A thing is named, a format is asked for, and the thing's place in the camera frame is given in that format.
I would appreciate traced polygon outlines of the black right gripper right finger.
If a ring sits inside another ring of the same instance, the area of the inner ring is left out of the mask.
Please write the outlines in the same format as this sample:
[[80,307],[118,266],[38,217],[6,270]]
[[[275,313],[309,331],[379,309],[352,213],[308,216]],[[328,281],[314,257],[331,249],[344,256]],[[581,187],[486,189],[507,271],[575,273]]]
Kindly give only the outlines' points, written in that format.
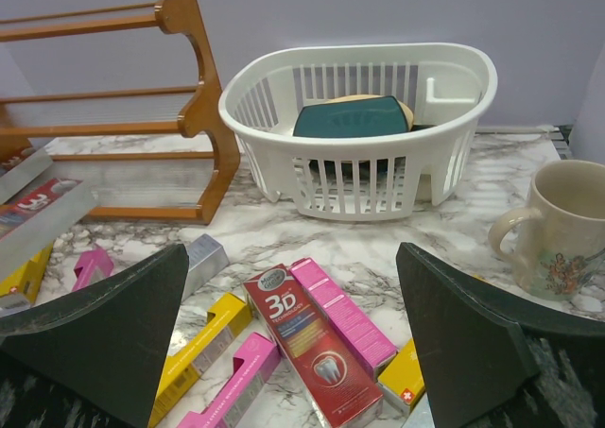
[[436,426],[603,426],[603,323],[522,299],[412,243],[396,265]]

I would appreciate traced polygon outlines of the red 3D toothpaste box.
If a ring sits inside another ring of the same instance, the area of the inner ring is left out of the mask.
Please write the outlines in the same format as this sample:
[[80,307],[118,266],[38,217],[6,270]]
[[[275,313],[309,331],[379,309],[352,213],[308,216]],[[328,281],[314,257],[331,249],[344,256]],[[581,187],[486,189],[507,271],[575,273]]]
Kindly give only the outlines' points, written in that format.
[[89,183],[48,180],[1,213],[1,277],[5,279],[97,205]]
[[247,279],[243,288],[303,382],[321,426],[366,427],[381,414],[382,391],[285,265]]

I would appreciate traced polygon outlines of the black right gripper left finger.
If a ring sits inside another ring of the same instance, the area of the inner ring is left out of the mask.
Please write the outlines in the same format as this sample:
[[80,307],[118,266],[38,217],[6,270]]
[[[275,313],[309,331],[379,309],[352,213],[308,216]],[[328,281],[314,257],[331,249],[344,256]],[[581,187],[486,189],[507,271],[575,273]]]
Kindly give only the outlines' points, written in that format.
[[171,245],[1,320],[4,427],[145,427],[188,272]]

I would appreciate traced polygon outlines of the large pink toothpaste box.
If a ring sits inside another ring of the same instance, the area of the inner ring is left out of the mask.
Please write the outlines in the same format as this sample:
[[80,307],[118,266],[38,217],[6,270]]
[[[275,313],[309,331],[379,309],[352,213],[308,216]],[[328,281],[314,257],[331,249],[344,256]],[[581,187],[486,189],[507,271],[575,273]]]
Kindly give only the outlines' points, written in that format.
[[289,271],[376,382],[398,352],[394,344],[313,259],[301,259]]

